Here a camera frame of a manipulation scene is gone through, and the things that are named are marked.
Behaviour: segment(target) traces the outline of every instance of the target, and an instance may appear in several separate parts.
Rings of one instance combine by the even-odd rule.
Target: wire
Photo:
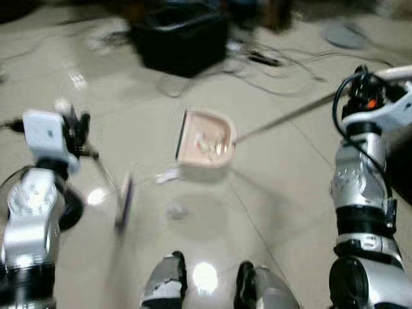
[[[379,172],[379,174],[381,175],[382,179],[384,180],[384,184],[386,187],[386,192],[388,194],[388,198],[392,197],[392,188],[391,185],[389,183],[388,177],[385,174],[385,170],[380,166],[380,164],[374,159],[372,158],[365,150],[363,150],[363,148],[356,143],[354,140],[351,139],[351,137],[349,135],[347,135],[342,128],[339,125],[339,122],[337,120],[337,106],[339,103],[339,99],[342,95],[343,90],[345,89],[345,87],[353,80],[359,78],[360,76],[364,75],[365,73],[356,73],[350,77],[348,77],[347,79],[345,79],[342,84],[339,86],[338,90],[336,91],[336,94],[333,98],[333,105],[332,105],[332,119],[333,119],[333,124],[336,128],[336,130],[339,132],[340,135],[342,135],[342,137],[345,139],[345,141],[347,141],[347,143],[349,143],[352,147],[356,148],[356,150],[358,150],[360,153],[362,153],[366,158],[368,158],[373,165],[376,167],[377,171]]]
[[[263,86],[254,84],[253,82],[249,81],[246,77],[242,77],[239,76],[238,73],[242,72],[248,65],[250,64],[250,61],[247,59],[247,57],[244,57],[243,59],[241,59],[241,65],[239,65],[238,68],[235,68],[233,70],[221,70],[221,71],[216,71],[216,72],[212,72],[212,73],[206,73],[206,74],[202,74],[202,75],[198,75],[197,77],[193,77],[191,79],[189,79],[188,81],[185,82],[185,84],[183,85],[183,87],[181,88],[181,90],[179,90],[177,93],[168,93],[165,89],[164,89],[164,83],[171,77],[171,75],[169,74],[163,74],[160,79],[158,80],[158,82],[156,83],[156,88],[157,90],[165,95],[166,97],[169,98],[180,98],[186,91],[188,91],[191,87],[194,86],[195,82],[197,80],[202,80],[202,79],[206,79],[208,77],[211,76],[215,76],[215,75],[222,75],[222,74],[226,74],[230,77],[233,77],[235,79],[238,79],[242,82],[244,82],[245,84],[248,84],[249,86],[252,86],[256,89],[259,89],[261,91],[264,91],[270,95],[277,95],[279,97],[300,97],[301,95],[303,95],[308,89],[310,89],[310,84],[302,87],[300,90],[298,91],[294,91],[294,92],[279,92],[279,91],[273,91],[271,89],[267,89]],[[262,73],[264,73],[265,75],[273,78],[273,79],[280,79],[280,78],[285,78],[285,77],[277,77],[275,75],[271,75],[269,73],[266,73],[263,71],[263,69],[259,68],[256,66],[256,68],[261,71]],[[322,77],[318,77],[317,75],[313,75],[312,78],[314,80],[320,81],[323,80]]]
[[[97,27],[96,25],[86,26],[86,27],[83,27],[79,30],[76,30],[76,31],[72,32],[72,33],[65,34],[65,35],[63,35],[63,37],[75,37],[78,34],[84,32],[85,30],[89,30],[89,29],[96,28],[96,27]],[[23,52],[16,53],[15,55],[0,58],[1,64],[4,64],[8,61],[12,61],[14,59],[23,58],[25,56],[29,56],[29,55],[35,53],[43,45],[45,40],[47,40],[51,37],[60,37],[60,35],[57,34],[57,33],[46,35],[46,36],[42,37],[41,39],[38,39],[37,41],[35,41],[27,50],[25,50]]]
[[[24,125],[22,119],[14,119],[11,121],[5,121],[0,124],[0,130],[10,129],[16,133],[24,133]]]
[[[318,76],[318,74],[316,74],[312,69],[310,69],[308,66],[305,66],[303,64],[303,62],[301,62],[299,60],[296,60],[294,58],[291,58],[290,56],[283,53],[280,49],[271,47],[269,45],[261,44],[261,43],[254,43],[253,45],[262,46],[264,48],[267,48],[268,50],[272,50],[273,52],[277,52],[280,57],[290,61],[291,63],[293,63],[297,66],[300,66],[302,69],[304,69],[306,72],[308,72],[309,76],[311,76],[311,78],[313,78],[314,80],[317,80],[319,82],[326,82],[326,80],[323,77]]]
[[[367,56],[362,56],[362,55],[355,55],[352,53],[345,53],[343,51],[320,51],[318,53],[314,53],[311,51],[304,51],[304,50],[299,50],[297,48],[275,48],[275,47],[271,47],[265,44],[260,44],[260,43],[255,43],[255,45],[266,48],[268,50],[271,50],[273,52],[278,53],[281,57],[285,58],[285,54],[283,53],[284,51],[291,51],[291,52],[297,52],[297,53],[302,53],[304,55],[310,55],[312,57],[309,58],[305,58],[305,59],[294,59],[294,61],[287,63],[287,64],[283,64],[283,66],[293,66],[296,65],[297,62],[299,62],[299,65],[302,64],[306,64],[306,63],[310,63],[310,62],[316,62],[319,61],[323,58],[328,58],[328,57],[349,57],[349,58],[355,58],[355,59],[362,59],[365,61],[371,61],[371,62],[376,62],[376,63],[381,63],[384,64],[390,68],[394,67],[394,65],[392,63],[390,63],[389,61],[385,60],[385,59],[381,59],[381,58],[376,58],[376,57],[367,57]]]

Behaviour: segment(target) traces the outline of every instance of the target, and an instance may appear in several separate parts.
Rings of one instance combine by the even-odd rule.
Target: black plastic bin
[[[225,58],[228,19],[200,3],[172,5],[131,24],[130,34],[146,67],[192,77]]]

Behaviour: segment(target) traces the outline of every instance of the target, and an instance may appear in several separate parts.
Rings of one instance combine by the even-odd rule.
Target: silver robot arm
[[[23,115],[35,167],[21,175],[6,197],[9,218],[1,248],[0,308],[56,307],[60,233],[78,222],[83,209],[82,199],[65,181],[80,168],[89,126],[87,114],[77,120],[73,108],[58,107],[68,110]]]
[[[382,172],[382,132],[412,123],[412,87],[390,82],[411,77],[412,66],[373,75],[360,67],[350,81],[331,185],[339,236],[329,286],[336,308],[412,308],[412,282],[393,238],[397,204]]]

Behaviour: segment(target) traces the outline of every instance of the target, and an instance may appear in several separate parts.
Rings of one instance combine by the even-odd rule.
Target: gray round object
[[[322,36],[330,44],[348,49],[361,50],[368,44],[362,30],[348,21],[334,21],[322,31]]]

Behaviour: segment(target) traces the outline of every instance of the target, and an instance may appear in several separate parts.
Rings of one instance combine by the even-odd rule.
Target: tile floor
[[[98,15],[95,9],[85,7]],[[89,28],[105,19],[61,25],[78,12],[79,8],[42,7],[0,26],[0,61],[10,74],[0,84],[0,120],[18,117],[28,108],[51,109],[57,98],[68,97],[78,111],[90,111],[91,141],[117,179],[131,169],[139,182],[123,239],[113,231],[113,195],[86,208],[80,223],[62,236],[55,287],[59,308],[138,308],[153,267],[175,249],[185,254],[189,277],[201,262],[210,263],[218,276],[218,289],[211,295],[199,294],[191,285],[185,308],[232,308],[234,278],[244,259],[266,264],[283,277],[305,308],[326,308],[336,237],[328,191],[339,145],[330,106],[239,145],[223,182],[155,185],[151,178],[174,165],[185,108],[220,111],[233,119],[242,134],[332,92],[361,61],[334,57],[309,64],[327,82],[310,82],[296,67],[271,72],[287,74],[287,79],[271,79],[247,69],[250,81],[273,91],[290,93],[303,87],[300,96],[269,95],[216,75],[172,99],[156,90],[162,74],[143,68],[131,47],[116,48],[103,57],[86,48]],[[411,22],[374,15],[354,19],[379,47],[359,55],[408,63]],[[295,22],[281,35],[260,30],[258,39],[276,47],[333,50],[319,35],[322,25]],[[5,59],[27,50],[34,51]],[[74,90],[73,75],[83,76],[86,91]],[[183,82],[174,79],[166,86],[173,91]],[[2,133],[0,147],[0,179],[32,161],[19,136]],[[71,183],[85,196],[97,187],[110,191],[88,161],[83,161]],[[170,201],[185,205],[189,214],[178,221],[168,218],[165,204]],[[401,200],[397,239],[412,275],[411,222],[412,209]]]

